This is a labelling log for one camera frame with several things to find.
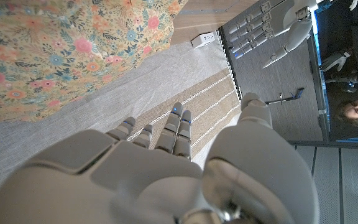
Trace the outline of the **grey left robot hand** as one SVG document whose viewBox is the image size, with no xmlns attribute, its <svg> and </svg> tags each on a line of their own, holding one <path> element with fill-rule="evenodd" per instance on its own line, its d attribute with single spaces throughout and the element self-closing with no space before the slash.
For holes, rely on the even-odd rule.
<svg viewBox="0 0 358 224">
<path fill-rule="evenodd" d="M 287 34 L 284 45 L 262 67 L 279 61 L 307 39 L 313 26 L 312 13 L 317 8 L 316 0 L 266 0 L 229 28 L 234 58 L 239 59 L 267 40 Z"/>
</svg>

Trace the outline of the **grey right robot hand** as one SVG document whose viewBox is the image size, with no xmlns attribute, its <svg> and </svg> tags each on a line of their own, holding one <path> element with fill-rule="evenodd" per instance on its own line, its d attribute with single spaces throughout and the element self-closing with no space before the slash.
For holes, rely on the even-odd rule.
<svg viewBox="0 0 358 224">
<path fill-rule="evenodd" d="M 27 160 L 0 186 L 0 223 L 318 223 L 306 162 L 272 127 L 255 93 L 242 98 L 204 162 L 191 160 L 191 113 L 175 103 L 150 148 L 132 117 L 78 132 Z"/>
</svg>

